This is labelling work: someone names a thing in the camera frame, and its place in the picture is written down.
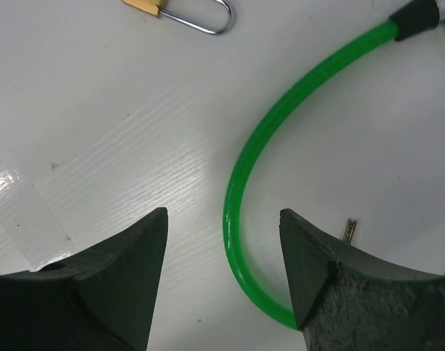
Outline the green lock keys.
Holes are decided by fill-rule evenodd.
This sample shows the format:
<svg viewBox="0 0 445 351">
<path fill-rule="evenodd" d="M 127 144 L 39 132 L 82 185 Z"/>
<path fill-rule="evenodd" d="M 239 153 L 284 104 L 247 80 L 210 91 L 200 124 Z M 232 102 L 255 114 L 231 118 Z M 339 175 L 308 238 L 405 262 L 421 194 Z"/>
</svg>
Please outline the green lock keys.
<svg viewBox="0 0 445 351">
<path fill-rule="evenodd" d="M 356 219 L 348 218 L 346 226 L 343 231 L 342 241 L 350 244 L 354 236 L 358 221 Z"/>
</svg>

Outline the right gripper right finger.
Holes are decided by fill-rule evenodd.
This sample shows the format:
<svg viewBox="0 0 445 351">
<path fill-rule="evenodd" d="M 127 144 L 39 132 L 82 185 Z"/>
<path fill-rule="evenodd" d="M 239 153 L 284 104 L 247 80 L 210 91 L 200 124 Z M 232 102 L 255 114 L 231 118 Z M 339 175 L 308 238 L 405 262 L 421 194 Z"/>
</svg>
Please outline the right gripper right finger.
<svg viewBox="0 0 445 351">
<path fill-rule="evenodd" d="M 279 233 L 308 350 L 445 350 L 445 275 L 379 259 L 290 209 Z"/>
</svg>

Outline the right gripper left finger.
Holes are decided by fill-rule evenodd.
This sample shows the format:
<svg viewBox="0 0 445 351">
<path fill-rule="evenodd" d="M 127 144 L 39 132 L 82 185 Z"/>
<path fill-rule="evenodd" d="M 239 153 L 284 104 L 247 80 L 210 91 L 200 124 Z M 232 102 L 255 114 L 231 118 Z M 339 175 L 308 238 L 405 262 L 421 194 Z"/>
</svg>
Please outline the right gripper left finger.
<svg viewBox="0 0 445 351">
<path fill-rule="evenodd" d="M 145 350 L 167 235 L 157 208 L 38 271 L 0 275 L 0 350 Z"/>
</svg>

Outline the brass padlock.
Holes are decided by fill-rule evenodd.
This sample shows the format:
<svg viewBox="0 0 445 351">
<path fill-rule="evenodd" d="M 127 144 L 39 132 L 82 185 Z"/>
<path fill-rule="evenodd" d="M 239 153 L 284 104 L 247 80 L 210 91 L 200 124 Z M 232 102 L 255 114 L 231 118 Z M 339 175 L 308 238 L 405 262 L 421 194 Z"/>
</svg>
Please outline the brass padlock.
<svg viewBox="0 0 445 351">
<path fill-rule="evenodd" d="M 230 1 L 122 1 L 155 18 L 166 18 L 211 36 L 230 31 L 236 11 Z"/>
</svg>

